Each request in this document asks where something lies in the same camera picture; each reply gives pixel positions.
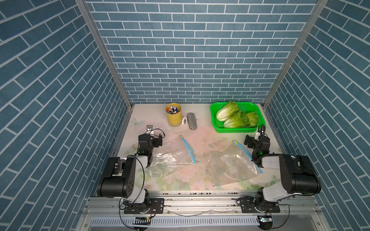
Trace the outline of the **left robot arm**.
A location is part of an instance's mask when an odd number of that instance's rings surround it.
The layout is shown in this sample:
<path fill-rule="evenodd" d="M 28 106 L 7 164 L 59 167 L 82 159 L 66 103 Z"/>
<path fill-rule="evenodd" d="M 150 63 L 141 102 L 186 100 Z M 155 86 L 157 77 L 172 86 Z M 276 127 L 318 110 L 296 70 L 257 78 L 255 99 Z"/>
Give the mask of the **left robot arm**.
<path fill-rule="evenodd" d="M 119 197 L 123 200 L 123 205 L 135 210 L 149 209 L 149 192 L 135 186 L 135 174 L 151 165 L 153 150 L 162 145 L 163 137 L 164 134 L 139 135 L 136 154 L 126 158 L 110 157 L 97 187 L 98 196 Z"/>

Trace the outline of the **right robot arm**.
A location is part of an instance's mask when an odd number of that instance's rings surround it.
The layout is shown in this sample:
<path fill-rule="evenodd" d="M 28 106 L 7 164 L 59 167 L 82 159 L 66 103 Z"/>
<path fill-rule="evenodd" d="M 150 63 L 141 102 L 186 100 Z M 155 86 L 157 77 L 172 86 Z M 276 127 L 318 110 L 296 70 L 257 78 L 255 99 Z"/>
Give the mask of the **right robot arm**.
<path fill-rule="evenodd" d="M 270 139 L 263 133 L 257 139 L 247 135 L 244 144 L 252 149 L 251 161 L 259 171 L 269 168 L 280 173 L 278 183 L 258 189 L 252 202 L 257 210 L 274 209 L 279 201 L 292 196 L 321 192 L 321 182 L 307 156 L 270 153 Z"/>

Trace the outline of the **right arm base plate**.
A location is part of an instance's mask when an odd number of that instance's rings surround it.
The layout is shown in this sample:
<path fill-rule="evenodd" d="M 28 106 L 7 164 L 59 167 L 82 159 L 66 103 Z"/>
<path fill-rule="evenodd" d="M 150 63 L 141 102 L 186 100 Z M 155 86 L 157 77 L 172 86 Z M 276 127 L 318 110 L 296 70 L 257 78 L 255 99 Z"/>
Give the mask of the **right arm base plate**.
<path fill-rule="evenodd" d="M 236 200 L 242 213 L 280 213 L 280 208 L 275 202 L 268 202 L 261 198 L 245 196 Z"/>

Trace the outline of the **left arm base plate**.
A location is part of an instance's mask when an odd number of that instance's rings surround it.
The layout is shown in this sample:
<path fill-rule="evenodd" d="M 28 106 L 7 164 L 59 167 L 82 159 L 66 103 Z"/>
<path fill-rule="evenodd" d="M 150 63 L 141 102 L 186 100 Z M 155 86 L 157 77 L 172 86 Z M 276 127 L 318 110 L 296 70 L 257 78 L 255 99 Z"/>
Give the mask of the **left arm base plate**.
<path fill-rule="evenodd" d="M 128 205 L 124 214 L 162 214 L 164 209 L 164 198 L 150 198 L 143 203 Z"/>

